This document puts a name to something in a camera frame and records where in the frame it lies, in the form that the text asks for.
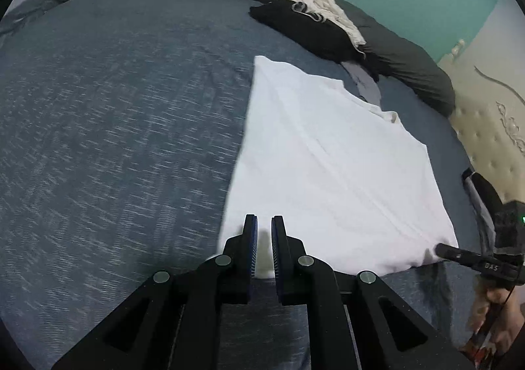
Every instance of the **bed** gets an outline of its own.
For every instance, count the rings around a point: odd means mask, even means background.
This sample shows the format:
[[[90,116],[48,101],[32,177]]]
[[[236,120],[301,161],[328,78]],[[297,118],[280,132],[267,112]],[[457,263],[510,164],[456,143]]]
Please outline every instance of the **bed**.
[[[35,369],[156,270],[216,252],[256,55],[357,94],[340,65],[250,18],[256,4],[71,0],[0,49],[0,317]],[[383,110],[427,145],[459,246],[479,250],[450,122],[401,81],[378,85]],[[440,262],[383,279],[459,345],[472,276]],[[307,368],[306,308],[254,285],[250,306],[224,307],[219,368]]]

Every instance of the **decorative headboard carving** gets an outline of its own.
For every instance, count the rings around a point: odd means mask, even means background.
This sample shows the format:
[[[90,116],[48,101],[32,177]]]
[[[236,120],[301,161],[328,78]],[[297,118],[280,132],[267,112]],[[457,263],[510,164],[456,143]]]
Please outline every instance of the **decorative headboard carving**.
[[[498,105],[499,113],[503,116],[503,118],[501,118],[501,122],[503,123],[503,127],[505,128],[507,135],[510,137],[510,140],[513,141],[513,144],[518,147],[525,158],[525,139],[523,139],[521,136],[518,136],[520,128],[516,125],[514,117],[507,115],[507,109],[505,108],[505,105],[500,102],[496,102],[496,104]]]

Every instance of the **white shirt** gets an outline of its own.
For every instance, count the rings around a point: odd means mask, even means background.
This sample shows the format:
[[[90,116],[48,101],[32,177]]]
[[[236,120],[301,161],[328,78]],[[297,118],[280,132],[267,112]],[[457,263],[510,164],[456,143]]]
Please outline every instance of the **white shirt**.
[[[270,222],[336,271],[378,275],[457,247],[426,146],[395,112],[361,101],[340,80],[256,56],[245,134],[218,250],[258,217],[256,276],[273,276]]]

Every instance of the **silver bolt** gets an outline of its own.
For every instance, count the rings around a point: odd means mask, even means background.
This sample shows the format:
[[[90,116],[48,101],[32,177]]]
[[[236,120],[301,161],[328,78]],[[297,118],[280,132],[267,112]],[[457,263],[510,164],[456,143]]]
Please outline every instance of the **silver bolt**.
[[[363,283],[372,284],[375,281],[375,274],[370,271],[363,271],[359,274],[359,278]]]
[[[153,281],[159,284],[165,283],[169,279],[170,279],[170,275],[166,271],[156,272],[155,275],[153,276]]]
[[[302,267],[310,267],[313,265],[313,257],[312,256],[301,256],[299,259],[297,259],[298,263],[302,266]]]
[[[225,267],[229,265],[231,262],[232,262],[232,258],[225,254],[221,254],[220,256],[217,256],[215,258],[215,263],[219,265],[220,267]]]

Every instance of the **tufted headboard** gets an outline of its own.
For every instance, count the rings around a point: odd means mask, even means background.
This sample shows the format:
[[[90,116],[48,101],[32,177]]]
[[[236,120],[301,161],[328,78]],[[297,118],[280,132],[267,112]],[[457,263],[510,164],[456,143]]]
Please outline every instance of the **tufted headboard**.
[[[450,122],[472,166],[503,202],[525,202],[525,100],[511,86],[484,73],[483,67],[455,64],[452,54],[439,66],[456,91]]]

